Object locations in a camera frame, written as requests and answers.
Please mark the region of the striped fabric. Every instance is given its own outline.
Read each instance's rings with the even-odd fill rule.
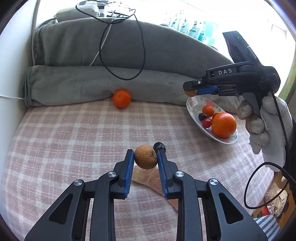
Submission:
[[[111,99],[28,109],[11,142],[3,174],[7,222],[22,241],[30,228],[77,178],[98,179],[122,161],[127,149],[161,141],[166,155],[195,179],[217,178],[243,205],[245,185],[262,162],[254,155],[244,121],[233,145],[206,137],[186,107],[132,101],[126,109]],[[247,193],[258,205],[273,179],[261,168]],[[177,214],[152,189],[132,182],[126,200],[115,201],[116,239],[176,239]]]
[[[268,241],[272,241],[281,231],[278,223],[276,222],[276,218],[273,215],[254,218],[254,220],[266,234]]]

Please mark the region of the plaid bedsheet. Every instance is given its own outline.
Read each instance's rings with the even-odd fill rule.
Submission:
[[[132,102],[123,110],[111,99],[30,108],[5,162],[2,180],[8,225],[23,240],[30,228],[75,179],[97,179],[122,161],[128,148],[161,141],[169,160],[196,179],[217,178],[243,205],[249,176],[263,161],[249,146],[244,121],[238,141],[218,143],[201,133],[186,107]],[[248,203],[263,198],[273,172],[261,168]],[[175,240],[177,214],[150,188],[132,182],[126,200],[115,200],[117,240]]]

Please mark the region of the plate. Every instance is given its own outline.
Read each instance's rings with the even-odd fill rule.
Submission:
[[[202,108],[205,105],[211,105],[214,107],[215,113],[221,113],[225,112],[221,107],[216,105],[213,101],[210,101],[204,97],[201,96],[194,96],[188,98],[186,102],[187,110],[191,116],[191,118],[194,120],[196,125],[199,127],[199,129],[209,138],[212,138],[220,143],[224,144],[233,144],[237,141],[237,129],[235,130],[234,134],[228,138],[218,138],[212,133],[212,127],[209,127],[207,129],[202,127],[202,122],[198,119],[198,115],[202,112]]]

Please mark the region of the white glove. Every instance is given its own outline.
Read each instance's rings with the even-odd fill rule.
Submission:
[[[286,130],[288,144],[292,141],[292,117],[286,102],[278,97],[276,101]],[[237,108],[237,116],[246,120],[246,129],[250,133],[250,145],[253,153],[258,154],[262,150],[264,161],[273,162],[283,167],[286,160],[285,139],[281,122],[276,110],[273,97],[266,96],[262,100],[260,109],[261,118],[255,115],[250,104],[243,100]],[[269,166],[275,172],[279,170]]]

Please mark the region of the screw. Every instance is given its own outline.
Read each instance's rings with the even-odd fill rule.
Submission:
[[[73,183],[75,186],[80,186],[83,183],[83,181],[81,179],[77,179]]]
[[[177,171],[177,172],[175,172],[175,175],[176,175],[177,177],[182,177],[182,176],[184,176],[184,172]]]
[[[117,175],[116,172],[108,172],[108,177],[115,177]]]
[[[210,180],[210,184],[212,184],[212,185],[214,185],[214,186],[216,186],[218,183],[219,183],[219,182],[218,182],[218,180],[216,180],[216,179],[211,179],[211,180]]]

